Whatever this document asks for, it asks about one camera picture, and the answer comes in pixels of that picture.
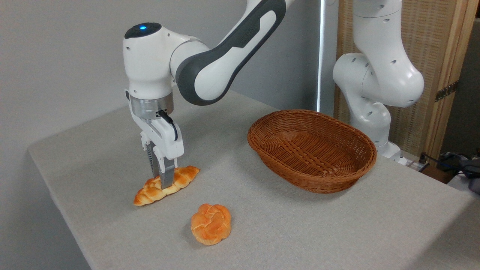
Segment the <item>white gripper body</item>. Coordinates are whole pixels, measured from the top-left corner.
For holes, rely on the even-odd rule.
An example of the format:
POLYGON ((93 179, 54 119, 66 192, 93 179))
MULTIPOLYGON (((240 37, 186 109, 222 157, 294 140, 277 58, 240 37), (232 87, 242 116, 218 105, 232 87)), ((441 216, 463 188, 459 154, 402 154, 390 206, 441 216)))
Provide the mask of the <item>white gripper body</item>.
POLYGON ((185 152, 179 126, 163 110, 154 113, 157 118, 137 117, 130 108, 133 120, 142 131, 158 146, 160 152, 168 159, 179 158, 185 152))

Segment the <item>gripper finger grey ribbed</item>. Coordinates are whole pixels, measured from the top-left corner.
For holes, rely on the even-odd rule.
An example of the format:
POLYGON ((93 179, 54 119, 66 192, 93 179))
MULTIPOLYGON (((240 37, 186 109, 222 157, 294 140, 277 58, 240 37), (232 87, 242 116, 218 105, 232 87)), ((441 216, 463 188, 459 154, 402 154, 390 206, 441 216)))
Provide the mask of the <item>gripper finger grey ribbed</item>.
POLYGON ((160 177, 161 189, 169 188, 174 181, 174 169, 178 167, 176 158, 168 159, 154 146, 154 176, 160 177))
POLYGON ((141 132, 142 147, 148 155, 148 160, 151 167, 151 172, 153 178, 157 178, 160 175, 161 170, 159 169, 158 158, 154 153, 154 142, 146 135, 144 131, 141 132))

